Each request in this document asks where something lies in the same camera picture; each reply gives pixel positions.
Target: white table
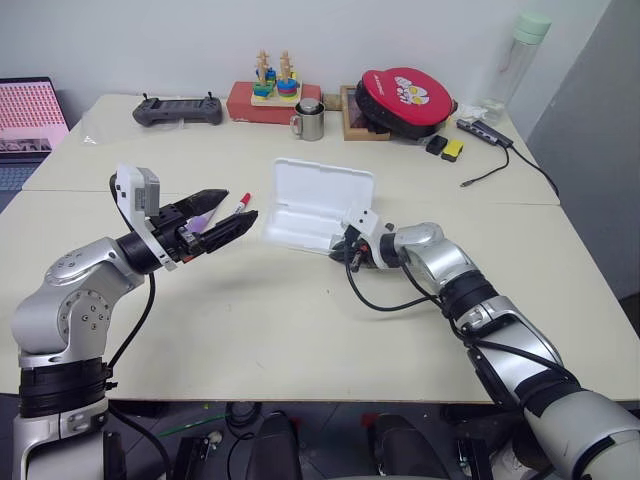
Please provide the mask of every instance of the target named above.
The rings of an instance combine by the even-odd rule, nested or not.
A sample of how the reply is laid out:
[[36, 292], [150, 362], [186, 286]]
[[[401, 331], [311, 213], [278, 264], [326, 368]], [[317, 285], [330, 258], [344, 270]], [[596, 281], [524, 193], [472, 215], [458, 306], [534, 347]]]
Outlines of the white table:
[[[102, 175], [111, 168], [101, 166]], [[194, 187], [200, 181], [195, 174], [184, 177]], [[378, 191], [390, 192], [394, 181], [391, 173], [379, 176]], [[378, 197], [374, 208], [398, 226], [440, 223], [558, 347], [585, 388], [616, 400], [640, 398], [640, 343], [559, 207], [395, 197]], [[220, 217], [232, 203], [223, 204]], [[251, 206], [264, 211], [266, 204], [258, 195]], [[158, 272], [155, 307], [117, 365], [119, 387], [110, 397], [489, 400], [434, 307], [369, 310], [350, 290], [341, 265], [263, 244], [264, 218], [219, 252]], [[108, 193], [26, 191], [0, 215], [0, 232], [0, 391], [15, 393], [14, 308], [60, 254], [125, 228]], [[397, 271], [363, 271], [356, 280], [379, 304], [415, 298]], [[146, 295], [143, 286], [116, 306], [105, 359], [137, 321]]]
[[[228, 188], [268, 195], [277, 157], [345, 166], [373, 172], [376, 196], [406, 202], [465, 202], [558, 205], [547, 181], [512, 154], [509, 168], [467, 188], [460, 183], [504, 163], [504, 152], [455, 128], [441, 132], [465, 143], [455, 163], [425, 152], [415, 143], [345, 142], [342, 115], [327, 112], [325, 136], [317, 142], [296, 139], [285, 125], [235, 123], [219, 126], [187, 123], [171, 131], [145, 129], [131, 112], [140, 97], [105, 95], [89, 115], [25, 184], [25, 190], [106, 191], [119, 162], [151, 168], [165, 193], [190, 194], [202, 188]], [[499, 127], [533, 160], [508, 118]], [[83, 143], [86, 136], [99, 145]]]

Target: laptop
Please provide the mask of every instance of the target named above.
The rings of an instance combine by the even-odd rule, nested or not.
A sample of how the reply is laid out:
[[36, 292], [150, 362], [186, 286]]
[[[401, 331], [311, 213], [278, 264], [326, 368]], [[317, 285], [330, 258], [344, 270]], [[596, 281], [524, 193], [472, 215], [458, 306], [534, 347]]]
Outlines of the laptop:
[[0, 79], [0, 211], [67, 133], [49, 77]]

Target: red box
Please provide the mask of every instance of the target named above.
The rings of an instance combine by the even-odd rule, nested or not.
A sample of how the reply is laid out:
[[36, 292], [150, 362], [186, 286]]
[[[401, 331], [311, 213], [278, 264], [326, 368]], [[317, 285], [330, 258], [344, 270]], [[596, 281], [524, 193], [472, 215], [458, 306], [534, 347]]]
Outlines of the red box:
[[[227, 99], [227, 111], [234, 122], [279, 123], [289, 125], [294, 107], [254, 107], [251, 105], [252, 82], [233, 84]], [[322, 101], [322, 92], [317, 85], [302, 84], [302, 98], [315, 98]]]

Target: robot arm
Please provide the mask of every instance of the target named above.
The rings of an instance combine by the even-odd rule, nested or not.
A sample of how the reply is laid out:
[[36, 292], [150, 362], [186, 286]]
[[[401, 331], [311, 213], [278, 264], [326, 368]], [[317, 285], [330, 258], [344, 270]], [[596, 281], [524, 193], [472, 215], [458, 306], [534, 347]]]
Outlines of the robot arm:
[[[113, 187], [131, 233], [60, 257], [12, 319], [21, 368], [20, 414], [14, 420], [16, 480], [27, 473], [40, 478], [39, 472], [45, 478], [103, 478], [113, 443], [100, 430], [106, 422], [105, 391], [113, 385], [101, 357], [113, 307], [142, 285], [145, 274], [161, 266], [172, 270], [177, 262], [217, 250], [243, 235], [258, 215], [232, 215], [202, 234], [192, 233], [187, 220], [215, 208], [226, 190], [203, 190], [160, 208], [155, 175], [124, 165]], [[88, 455], [89, 450], [99, 454]], [[60, 459], [67, 457], [91, 460], [69, 471], [52, 470], [62, 468]]]
[[375, 212], [357, 207], [343, 223], [347, 248], [361, 237], [378, 268], [408, 263], [424, 274], [492, 400], [524, 411], [562, 478], [640, 478], [640, 421], [581, 388], [551, 342], [438, 225], [388, 231]]

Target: laptop screen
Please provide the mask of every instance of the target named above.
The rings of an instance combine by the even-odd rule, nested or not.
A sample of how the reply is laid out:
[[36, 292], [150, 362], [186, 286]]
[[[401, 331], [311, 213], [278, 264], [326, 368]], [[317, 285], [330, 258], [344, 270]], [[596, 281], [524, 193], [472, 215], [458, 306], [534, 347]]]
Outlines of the laptop screen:
[[0, 79], [0, 159], [44, 158], [67, 133], [49, 78]]

